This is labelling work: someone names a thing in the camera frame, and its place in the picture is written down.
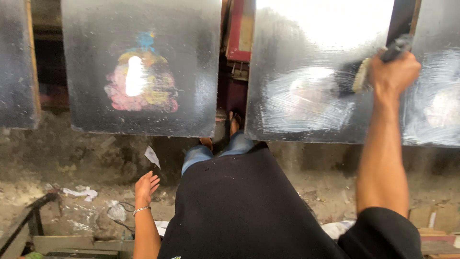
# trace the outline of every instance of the foot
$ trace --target foot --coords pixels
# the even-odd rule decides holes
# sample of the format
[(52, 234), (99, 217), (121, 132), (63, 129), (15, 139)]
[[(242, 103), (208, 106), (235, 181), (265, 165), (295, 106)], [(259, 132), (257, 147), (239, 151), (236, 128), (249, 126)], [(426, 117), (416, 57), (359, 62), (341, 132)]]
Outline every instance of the foot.
[(213, 141), (211, 138), (200, 138), (200, 142), (203, 146), (209, 148), (209, 150), (213, 150)]
[(231, 121), (230, 123), (230, 137), (231, 137), (233, 134), (235, 134), (237, 131), (240, 130), (241, 117), (238, 114), (234, 114), (233, 112), (230, 112), (229, 119)]

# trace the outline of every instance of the concrete floor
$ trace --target concrete floor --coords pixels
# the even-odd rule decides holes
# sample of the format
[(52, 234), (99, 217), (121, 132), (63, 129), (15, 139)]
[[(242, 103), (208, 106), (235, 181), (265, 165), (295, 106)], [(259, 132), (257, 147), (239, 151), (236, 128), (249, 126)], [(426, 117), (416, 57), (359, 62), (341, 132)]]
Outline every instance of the concrete floor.
[[(89, 186), (99, 196), (92, 202), (62, 197), (60, 206), (45, 206), (41, 212), (46, 234), (120, 238), (125, 228), (107, 217), (107, 201), (133, 203), (134, 183), (149, 170), (161, 178), (152, 203), (154, 218), (171, 219), (184, 153), (197, 139), (86, 134), (70, 129), (68, 112), (45, 111), (42, 116), (36, 131), (0, 129), (0, 235), (25, 205), (46, 192), (49, 183), (69, 189)], [(222, 136), (223, 126), (219, 128), (217, 134)], [(115, 140), (106, 146), (111, 137)], [(162, 170), (144, 157), (149, 145)], [(269, 147), (322, 224), (356, 217), (354, 177), (361, 146), (270, 142)], [(411, 208), (442, 204), (448, 214), (435, 227), (460, 231), (460, 149), (404, 147), (403, 156)], [(134, 226), (130, 214), (125, 224)]]

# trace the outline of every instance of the printed design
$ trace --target printed design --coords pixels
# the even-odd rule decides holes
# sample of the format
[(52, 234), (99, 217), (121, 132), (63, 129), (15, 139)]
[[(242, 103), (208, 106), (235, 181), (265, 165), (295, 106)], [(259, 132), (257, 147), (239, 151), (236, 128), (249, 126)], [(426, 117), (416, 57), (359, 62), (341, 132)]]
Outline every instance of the printed design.
[(178, 90), (167, 60), (153, 47), (154, 34), (141, 32), (137, 46), (118, 58), (104, 87), (112, 107), (127, 111), (176, 112)]

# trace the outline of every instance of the black t-shirt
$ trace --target black t-shirt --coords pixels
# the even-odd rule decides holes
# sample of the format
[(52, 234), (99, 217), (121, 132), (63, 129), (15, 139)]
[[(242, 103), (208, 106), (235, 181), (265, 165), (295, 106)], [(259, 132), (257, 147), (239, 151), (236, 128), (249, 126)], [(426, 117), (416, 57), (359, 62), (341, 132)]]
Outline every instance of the black t-shirt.
[(265, 143), (244, 155), (193, 164), (176, 195), (161, 259), (422, 258), (403, 216), (368, 208), (334, 242), (316, 222)]

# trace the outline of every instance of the right hand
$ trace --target right hand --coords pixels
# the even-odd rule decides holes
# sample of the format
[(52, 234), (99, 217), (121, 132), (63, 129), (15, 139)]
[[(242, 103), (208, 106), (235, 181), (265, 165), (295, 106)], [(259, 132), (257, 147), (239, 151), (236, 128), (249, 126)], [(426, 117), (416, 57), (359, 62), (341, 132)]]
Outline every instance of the right hand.
[(421, 65), (406, 51), (398, 60), (383, 63), (381, 53), (371, 60), (370, 83), (374, 87), (376, 104), (395, 105), (399, 95), (419, 76)]
[(158, 189), (160, 179), (153, 176), (153, 171), (143, 175), (135, 185), (134, 205), (136, 209), (147, 207), (152, 201), (151, 195)]

